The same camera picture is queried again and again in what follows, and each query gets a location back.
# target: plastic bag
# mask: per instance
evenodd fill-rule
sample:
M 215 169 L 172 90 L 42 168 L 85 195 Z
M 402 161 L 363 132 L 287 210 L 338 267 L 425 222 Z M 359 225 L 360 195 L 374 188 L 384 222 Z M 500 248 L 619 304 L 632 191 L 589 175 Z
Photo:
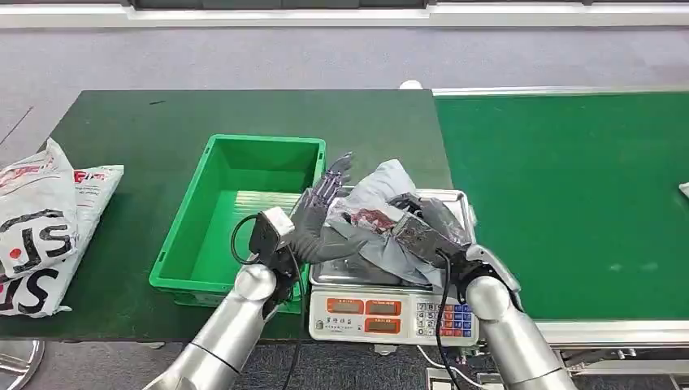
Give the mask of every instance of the plastic bag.
M 45 150 L 0 171 L 0 281 L 76 252 L 73 170 L 50 138 Z
M 39 318 L 72 310 L 61 306 L 60 302 L 123 173 L 121 165 L 74 171 L 79 226 L 76 253 L 54 266 L 0 284 L 1 315 L 24 314 Z
M 443 271 L 419 260 L 392 238 L 390 231 L 405 212 L 388 202 L 416 186 L 398 160 L 381 163 L 347 197 L 336 199 L 326 217 L 327 226 L 344 238 L 366 238 L 359 254 L 382 270 L 412 284 L 442 286 Z

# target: digital scale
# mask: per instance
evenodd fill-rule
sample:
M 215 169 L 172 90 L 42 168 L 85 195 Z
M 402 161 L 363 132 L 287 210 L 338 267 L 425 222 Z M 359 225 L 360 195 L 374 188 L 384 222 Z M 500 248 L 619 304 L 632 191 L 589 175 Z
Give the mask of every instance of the digital scale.
M 462 191 L 421 189 L 440 199 L 470 233 L 475 218 Z M 440 294 L 387 273 L 360 255 L 313 265 L 309 333 L 316 340 L 374 344 L 435 345 Z M 448 297 L 440 336 L 443 345 L 468 347 L 479 338 L 478 322 L 464 301 Z

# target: robot forearm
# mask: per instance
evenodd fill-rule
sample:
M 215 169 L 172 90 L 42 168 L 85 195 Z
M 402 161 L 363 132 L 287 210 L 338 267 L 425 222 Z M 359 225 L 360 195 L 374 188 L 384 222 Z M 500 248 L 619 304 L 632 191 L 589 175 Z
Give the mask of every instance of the robot forearm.
M 466 288 L 493 360 L 509 390 L 576 390 L 531 318 L 514 306 L 503 282 L 480 276 Z
M 232 291 L 194 340 L 144 390 L 231 388 L 261 336 L 264 304 L 274 291 L 270 269 L 262 264 L 244 266 Z

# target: green bin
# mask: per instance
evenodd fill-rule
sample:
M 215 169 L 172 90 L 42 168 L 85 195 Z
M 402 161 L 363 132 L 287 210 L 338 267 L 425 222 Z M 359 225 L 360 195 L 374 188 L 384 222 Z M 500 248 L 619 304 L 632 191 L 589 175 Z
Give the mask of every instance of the green bin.
M 240 219 L 273 206 L 289 213 L 301 193 L 323 173 L 325 141 L 280 136 L 214 135 L 201 156 L 177 216 L 149 276 L 175 303 L 217 306 L 232 289 L 240 264 L 230 254 L 230 234 Z M 243 258 L 253 222 L 242 226 L 236 248 Z M 301 278 L 306 286 L 308 267 Z M 292 301 L 279 311 L 300 313 Z

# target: black cable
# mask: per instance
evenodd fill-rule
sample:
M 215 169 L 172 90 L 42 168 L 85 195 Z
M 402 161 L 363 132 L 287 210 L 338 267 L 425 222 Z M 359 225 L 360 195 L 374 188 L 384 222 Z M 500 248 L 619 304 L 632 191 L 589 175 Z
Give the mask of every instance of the black cable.
M 297 264 L 297 258 L 294 256 L 294 252 L 289 245 L 287 245 L 287 250 L 289 255 L 292 257 L 292 264 L 294 265 L 294 271 L 297 273 L 297 280 L 299 280 L 299 296 L 301 297 L 301 320 L 299 321 L 299 334 L 297 335 L 297 344 L 294 345 L 294 354 L 292 355 L 292 364 L 289 366 L 289 371 L 287 372 L 287 378 L 284 379 L 284 384 L 282 385 L 282 390 L 285 390 L 289 385 L 289 380 L 292 378 L 292 373 L 294 372 L 294 367 L 297 366 L 297 361 L 299 360 L 299 349 L 301 348 L 301 329 L 304 327 L 304 313 L 306 312 L 304 296 L 304 284 L 301 281 L 301 272 L 299 272 L 299 265 Z
M 438 319 L 435 322 L 435 341 L 438 343 L 438 352 L 440 353 L 440 358 L 443 359 L 443 364 L 445 365 L 445 370 L 448 371 L 450 379 L 453 381 L 454 387 L 459 390 L 459 383 L 457 378 L 455 378 L 454 373 L 450 369 L 450 364 L 448 363 L 448 357 L 443 351 L 443 344 L 440 342 L 440 324 L 443 321 L 443 313 L 445 310 L 445 303 L 448 300 L 448 292 L 450 289 L 450 259 L 440 251 L 436 251 L 438 256 L 445 260 L 445 286 L 443 287 L 443 297 L 440 299 L 440 308 L 438 309 Z
M 248 261 L 244 260 L 243 258 L 239 257 L 239 254 L 236 252 L 235 248 L 235 240 L 236 240 L 236 234 L 239 232 L 239 228 L 241 228 L 241 225 L 247 223 L 251 219 L 256 219 L 258 218 L 258 214 L 251 214 L 245 216 L 239 223 L 235 226 L 235 229 L 232 230 L 232 235 L 230 236 L 230 252 L 232 252 L 232 256 L 237 260 L 240 264 L 249 266 L 251 264 L 256 264 L 258 262 L 258 257 L 256 257 L 253 261 Z

